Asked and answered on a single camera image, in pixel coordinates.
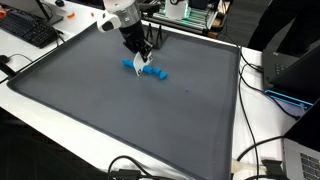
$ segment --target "white table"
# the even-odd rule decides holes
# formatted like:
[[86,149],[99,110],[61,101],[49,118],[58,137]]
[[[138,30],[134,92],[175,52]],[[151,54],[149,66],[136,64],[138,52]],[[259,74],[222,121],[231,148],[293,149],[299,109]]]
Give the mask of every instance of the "white table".
[[[47,0],[46,2],[53,4],[54,0]],[[66,5],[61,8],[58,13],[65,17],[73,11],[76,16],[72,19],[67,19],[65,17],[63,21],[55,24],[54,27],[64,32],[64,38],[66,40],[94,23],[96,18],[102,13],[101,10],[82,5],[69,2],[65,2],[65,4]],[[95,13],[95,17],[91,17],[91,12]],[[222,43],[217,40],[171,28],[164,27],[164,29]],[[38,49],[3,31],[0,31],[0,39],[4,40],[0,44],[0,54],[10,56],[11,54],[20,53],[33,60],[36,60],[38,57],[41,57],[43,54],[56,47],[56,43],[54,42],[44,49]],[[244,48],[243,53],[249,62],[254,64],[261,63],[260,52]],[[18,70],[27,64],[27,60],[17,56],[11,60],[9,66],[14,70]],[[0,80],[4,78],[5,75],[0,72]],[[244,78],[252,86],[261,88],[261,75],[249,67],[244,71]],[[295,123],[294,120],[281,112],[273,102],[261,94],[247,88],[244,84],[242,85],[241,90],[244,106],[257,142],[274,136],[283,135]],[[6,86],[6,82],[0,84],[0,95],[0,106],[3,109],[97,168],[106,170],[115,157],[128,155],[143,163],[147,167],[147,170],[153,175],[167,176],[175,179],[190,179],[166,164],[127,146],[118,140],[11,91]],[[283,105],[285,109],[291,113],[302,113],[299,108],[287,104]],[[252,143],[252,138],[249,134],[249,129],[238,100],[233,131],[232,157],[237,158],[238,155],[244,149],[252,145]],[[258,152],[260,158],[282,160],[282,145],[279,140],[260,146]],[[242,162],[255,164],[254,151],[249,152],[248,155],[243,158]],[[114,167],[135,168],[132,163],[126,160],[118,161]],[[255,174],[255,171],[242,171],[237,173],[234,179],[245,179]]]

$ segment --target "computer mouse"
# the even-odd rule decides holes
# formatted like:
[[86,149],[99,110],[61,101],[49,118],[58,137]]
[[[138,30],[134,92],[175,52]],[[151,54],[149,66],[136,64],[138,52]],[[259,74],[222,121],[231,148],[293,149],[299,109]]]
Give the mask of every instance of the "computer mouse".
[[62,0],[56,0],[56,5],[62,7],[64,6],[64,2]]
[[0,55],[0,61],[4,64],[7,64],[10,61],[10,59],[5,55]]

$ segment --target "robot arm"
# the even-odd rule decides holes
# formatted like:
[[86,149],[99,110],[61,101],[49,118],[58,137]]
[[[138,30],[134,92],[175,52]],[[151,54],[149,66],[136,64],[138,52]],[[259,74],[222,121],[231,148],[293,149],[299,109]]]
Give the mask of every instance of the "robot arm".
[[139,5],[135,0],[104,0],[106,10],[97,22],[98,29],[106,32],[119,29],[124,45],[136,54],[134,67],[139,76],[152,60],[152,44],[144,36]]

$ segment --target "gray mat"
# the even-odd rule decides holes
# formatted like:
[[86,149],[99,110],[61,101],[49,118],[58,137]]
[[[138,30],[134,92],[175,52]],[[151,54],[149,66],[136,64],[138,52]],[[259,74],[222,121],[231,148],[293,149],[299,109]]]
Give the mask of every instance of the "gray mat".
[[160,81],[122,65],[122,42],[93,25],[8,86],[195,179],[229,179],[239,50],[169,33]]

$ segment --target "blue toy piece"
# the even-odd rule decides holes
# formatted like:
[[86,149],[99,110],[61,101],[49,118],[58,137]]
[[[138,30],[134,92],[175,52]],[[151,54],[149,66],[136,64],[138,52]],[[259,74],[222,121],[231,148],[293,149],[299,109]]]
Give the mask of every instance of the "blue toy piece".
[[161,79],[161,80],[164,80],[165,78],[167,78],[168,77],[168,74],[166,73],[166,72],[161,72],[160,73],[160,75],[159,75],[159,78]]
[[152,69],[152,72],[155,73],[157,76],[159,76],[160,73],[161,73],[161,69],[158,68],[158,67],[155,67],[155,68]]
[[[133,66],[133,61],[130,61],[130,59],[123,59],[122,60],[122,64],[124,66],[127,66],[129,68],[132,68],[134,69],[134,66]],[[152,67],[150,66],[144,66],[143,67],[143,72],[147,73],[147,74],[152,74]]]

